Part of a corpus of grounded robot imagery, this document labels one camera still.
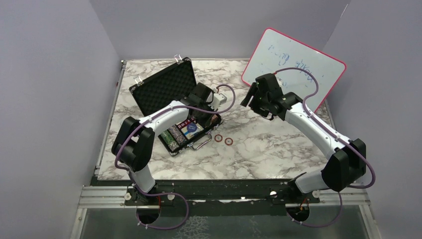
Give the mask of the brown poker chip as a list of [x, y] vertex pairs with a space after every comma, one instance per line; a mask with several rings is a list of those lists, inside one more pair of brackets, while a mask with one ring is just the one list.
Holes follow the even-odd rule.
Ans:
[[230, 137], [227, 137], [227, 138], [224, 140], [224, 143], [225, 143], [227, 146], [231, 146], [231, 145], [233, 145], [233, 139], [232, 139], [232, 138], [230, 138]]
[[215, 140], [215, 142], [222, 142], [223, 141], [223, 136], [221, 134], [216, 134], [214, 136], [214, 140]]

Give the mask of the blue dealer button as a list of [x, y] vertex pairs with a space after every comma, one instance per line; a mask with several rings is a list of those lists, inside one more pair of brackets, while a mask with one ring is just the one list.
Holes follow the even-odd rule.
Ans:
[[187, 126], [187, 132], [194, 133], [198, 130], [198, 127], [195, 123], [192, 123]]

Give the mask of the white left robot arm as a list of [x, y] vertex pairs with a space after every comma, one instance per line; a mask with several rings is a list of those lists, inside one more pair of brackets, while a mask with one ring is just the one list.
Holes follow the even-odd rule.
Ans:
[[187, 95], [161, 101], [161, 106], [150, 108], [146, 116], [123, 121], [111, 151], [139, 188], [137, 197], [142, 203], [156, 200], [156, 182], [148, 166], [155, 139], [175, 154], [192, 146], [221, 122], [216, 110], [225, 99], [198, 83]]

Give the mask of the black aluminium poker case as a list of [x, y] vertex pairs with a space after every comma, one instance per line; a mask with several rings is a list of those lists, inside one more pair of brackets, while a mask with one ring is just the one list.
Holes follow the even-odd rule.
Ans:
[[[205, 111], [188, 106], [187, 97], [197, 83], [191, 59], [178, 57], [172, 65], [129, 88], [142, 114], [150, 120], [151, 125], [158, 127], [155, 134], [171, 155], [192, 147], [201, 137], [210, 135], [211, 131], [222, 122], [221, 116], [214, 110]], [[211, 119], [190, 119], [188, 118], [190, 109], [217, 115], [221, 118], [221, 122], [212, 127]], [[179, 145], [178, 149], [170, 151], [160, 134], [186, 120], [200, 124], [204, 130], [191, 139], [186, 138], [187, 142], [184, 145]]]

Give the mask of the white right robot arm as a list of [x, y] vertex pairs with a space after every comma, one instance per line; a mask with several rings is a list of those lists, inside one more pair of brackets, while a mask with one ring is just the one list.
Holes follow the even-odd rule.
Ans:
[[295, 93], [283, 93], [274, 74], [256, 78], [241, 105], [264, 118], [279, 117], [293, 125], [327, 158], [323, 169], [303, 173], [288, 183], [287, 196], [292, 202], [298, 203], [316, 190], [340, 192], [366, 173], [365, 143], [335, 132]]

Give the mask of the blue playing card deck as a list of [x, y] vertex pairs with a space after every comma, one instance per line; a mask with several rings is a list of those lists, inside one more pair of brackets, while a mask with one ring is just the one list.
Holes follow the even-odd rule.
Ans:
[[193, 138], [203, 130], [204, 128], [196, 122], [183, 123], [181, 127], [181, 132], [187, 139]]

